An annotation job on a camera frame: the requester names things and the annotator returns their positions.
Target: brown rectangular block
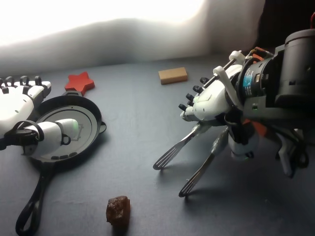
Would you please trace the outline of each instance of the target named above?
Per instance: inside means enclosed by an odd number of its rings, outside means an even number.
[[[185,67],[170,69],[170,70],[162,70],[158,72],[159,78],[161,79],[161,84],[171,84],[176,82],[187,81],[187,72]]]

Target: black frying pan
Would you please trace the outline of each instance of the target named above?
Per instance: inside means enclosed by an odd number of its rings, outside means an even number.
[[[79,134],[67,146],[60,146],[55,152],[45,156],[32,156],[40,164],[40,177],[31,199],[22,210],[16,221],[15,230],[19,236],[32,236],[39,227],[43,195],[53,174],[56,164],[73,161],[86,153],[87,148],[94,142],[99,133],[106,130],[102,115],[97,105],[80,92],[67,91],[62,96],[43,102],[36,110],[37,123],[72,118],[79,123]],[[31,224],[24,229],[31,216]]]

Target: red star-shaped block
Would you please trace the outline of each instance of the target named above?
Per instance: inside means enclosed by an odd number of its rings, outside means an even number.
[[[86,71],[79,75],[69,75],[69,83],[64,87],[65,90],[75,90],[82,93],[84,96],[87,90],[93,89],[95,87],[94,81],[89,78]]]

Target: tabletop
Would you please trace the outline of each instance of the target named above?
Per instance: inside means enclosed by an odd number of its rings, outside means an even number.
[[[218,156],[191,195],[178,193],[210,153],[222,127],[190,141],[163,171],[152,165],[187,135],[194,122],[180,118],[180,103],[200,77],[227,56],[122,64],[41,74],[52,83],[47,99],[62,95],[69,74],[87,71],[95,88],[85,97],[101,110],[107,130],[80,165],[57,170],[47,187],[37,236],[110,236],[108,199],[126,195],[128,236],[311,236],[315,234],[315,166],[293,179],[275,160],[279,147],[260,139],[255,158]],[[189,80],[161,85],[158,71],[184,66]],[[38,169],[20,147],[0,152],[0,235],[15,236],[15,223],[31,197]]]

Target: bright window light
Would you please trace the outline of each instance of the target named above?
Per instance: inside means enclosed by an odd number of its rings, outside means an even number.
[[[119,18],[180,24],[204,0],[20,0],[3,1],[0,46]]]

